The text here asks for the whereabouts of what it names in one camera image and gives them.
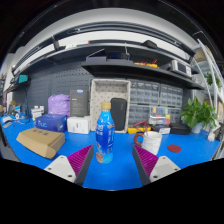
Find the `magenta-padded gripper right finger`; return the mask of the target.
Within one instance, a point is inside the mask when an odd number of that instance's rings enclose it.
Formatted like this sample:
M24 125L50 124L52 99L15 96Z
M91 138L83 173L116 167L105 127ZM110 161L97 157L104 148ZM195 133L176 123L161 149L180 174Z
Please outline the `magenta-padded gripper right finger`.
M143 186L180 170L167 156L156 156L149 151L134 145L132 155Z

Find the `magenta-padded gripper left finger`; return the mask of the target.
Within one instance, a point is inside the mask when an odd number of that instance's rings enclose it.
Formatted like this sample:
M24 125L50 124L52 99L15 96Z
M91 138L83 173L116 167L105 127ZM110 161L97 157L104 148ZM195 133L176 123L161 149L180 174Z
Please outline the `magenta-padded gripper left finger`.
M94 147L89 145L68 157L58 156L45 168L45 171L82 186L93 155Z

